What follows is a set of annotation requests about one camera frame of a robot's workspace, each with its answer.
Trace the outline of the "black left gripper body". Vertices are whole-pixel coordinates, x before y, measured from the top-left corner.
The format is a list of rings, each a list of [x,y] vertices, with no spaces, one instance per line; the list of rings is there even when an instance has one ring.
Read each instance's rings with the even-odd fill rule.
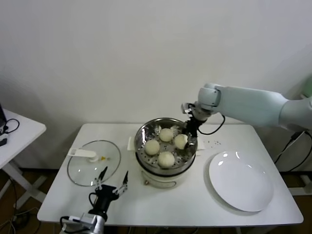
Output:
[[[97,200],[95,201],[95,212],[106,213],[109,209],[110,203],[117,200],[117,195],[114,193],[116,187],[102,185],[101,189],[97,188],[95,193]]]

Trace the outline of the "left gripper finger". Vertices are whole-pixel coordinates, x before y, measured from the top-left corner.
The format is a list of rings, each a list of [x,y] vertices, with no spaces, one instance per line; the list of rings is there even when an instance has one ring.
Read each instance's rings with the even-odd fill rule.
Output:
[[[115,190],[116,195],[122,195],[124,192],[126,192],[128,189],[128,171],[125,174],[124,180],[122,185]]]
[[[104,170],[103,171],[101,171],[101,173],[99,174],[99,176],[98,177],[96,177],[95,178],[95,186],[96,186],[96,190],[101,190],[102,189],[102,180],[103,180],[103,178],[104,178],[104,176],[105,176],[105,174],[106,174],[106,171],[107,171],[107,169],[108,169],[108,167],[106,166],[105,168],[104,168]]]

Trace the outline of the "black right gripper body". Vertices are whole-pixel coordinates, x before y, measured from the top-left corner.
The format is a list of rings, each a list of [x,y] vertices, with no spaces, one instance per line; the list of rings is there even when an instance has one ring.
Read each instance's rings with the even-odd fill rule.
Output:
[[[194,117],[190,117],[190,119],[188,121],[186,121],[185,133],[187,135],[192,136],[192,137],[196,137],[197,131],[198,131],[200,126],[201,126],[201,121],[199,121],[198,119],[196,119]]]

